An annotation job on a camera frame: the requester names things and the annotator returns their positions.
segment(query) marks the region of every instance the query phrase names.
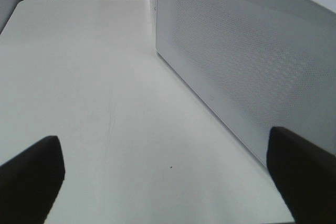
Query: perforated panel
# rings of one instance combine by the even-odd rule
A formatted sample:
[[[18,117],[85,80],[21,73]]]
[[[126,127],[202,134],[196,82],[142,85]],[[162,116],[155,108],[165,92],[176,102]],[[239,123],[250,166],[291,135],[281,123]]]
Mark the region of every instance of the perforated panel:
[[[265,163],[285,126],[335,152],[336,19],[305,0],[159,0],[159,53]]]

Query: white privacy screen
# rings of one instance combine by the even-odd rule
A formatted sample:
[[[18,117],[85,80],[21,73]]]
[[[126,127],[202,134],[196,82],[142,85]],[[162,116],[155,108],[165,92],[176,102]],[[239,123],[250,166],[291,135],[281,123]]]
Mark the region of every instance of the white privacy screen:
[[[275,125],[336,153],[333,11],[310,0],[158,0],[157,11],[158,53],[262,163]]]

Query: black object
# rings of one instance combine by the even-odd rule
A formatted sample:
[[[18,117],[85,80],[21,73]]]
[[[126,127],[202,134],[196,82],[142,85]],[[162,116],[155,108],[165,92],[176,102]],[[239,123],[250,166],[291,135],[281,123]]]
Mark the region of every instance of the black object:
[[[64,176],[56,136],[45,137],[0,166],[0,223],[44,223]]]
[[[336,157],[283,127],[270,131],[267,168],[297,224],[336,223]]]

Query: white table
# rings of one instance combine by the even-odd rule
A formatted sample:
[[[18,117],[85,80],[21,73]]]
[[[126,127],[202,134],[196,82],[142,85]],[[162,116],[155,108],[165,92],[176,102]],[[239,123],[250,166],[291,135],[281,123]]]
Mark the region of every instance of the white table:
[[[156,55],[151,0],[26,0],[0,36],[0,163],[58,135],[46,223],[278,223],[265,169]]]

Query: desk surface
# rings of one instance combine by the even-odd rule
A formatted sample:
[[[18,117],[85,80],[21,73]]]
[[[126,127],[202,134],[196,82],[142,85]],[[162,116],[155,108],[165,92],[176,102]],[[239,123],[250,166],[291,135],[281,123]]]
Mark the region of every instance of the desk surface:
[[[46,223],[278,223],[265,169],[156,54],[151,0],[26,0],[0,36],[0,163],[58,135]]]

